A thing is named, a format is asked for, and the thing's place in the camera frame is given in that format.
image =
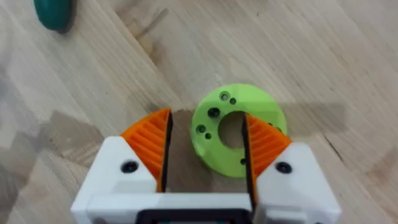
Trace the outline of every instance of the black screw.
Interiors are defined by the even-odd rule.
[[[218,108],[210,108],[207,111],[207,115],[211,118],[217,118],[220,115],[220,109]]]
[[[289,174],[293,171],[292,167],[286,162],[278,162],[275,167],[283,174]]]
[[[138,169],[138,163],[136,161],[127,161],[121,166],[121,170],[125,174],[131,174]]]
[[[206,133],[206,134],[205,134],[205,138],[206,138],[206,139],[211,139],[211,134],[210,134],[210,133]]]
[[[236,103],[236,99],[235,99],[235,98],[231,98],[231,99],[229,100],[229,103],[231,103],[232,105],[234,105],[234,104]]]

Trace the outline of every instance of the orange gripper pad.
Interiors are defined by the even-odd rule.
[[[158,192],[165,191],[170,123],[170,108],[165,108],[142,118],[121,134],[155,177]]]
[[[258,176],[289,146],[292,140],[271,124],[247,113],[246,129],[246,145],[249,148],[251,181],[254,190]]]

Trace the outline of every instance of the green 3d-printed part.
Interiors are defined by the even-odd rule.
[[[218,136],[223,117],[243,111],[271,123],[287,134],[285,115],[263,90],[247,84],[222,86],[204,97],[192,118],[191,137],[196,153],[207,165],[228,177],[245,177],[244,150],[225,146]]]
[[[72,16],[74,0],[34,0],[37,17],[47,29],[64,31]]]

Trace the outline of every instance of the center hole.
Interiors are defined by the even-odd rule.
[[[218,126],[218,136],[221,142],[233,149],[243,148],[242,124],[244,112],[235,111],[227,114]]]

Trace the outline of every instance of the dark green object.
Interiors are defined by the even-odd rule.
[[[64,31],[72,17],[72,0],[34,0],[39,21],[47,29]]]

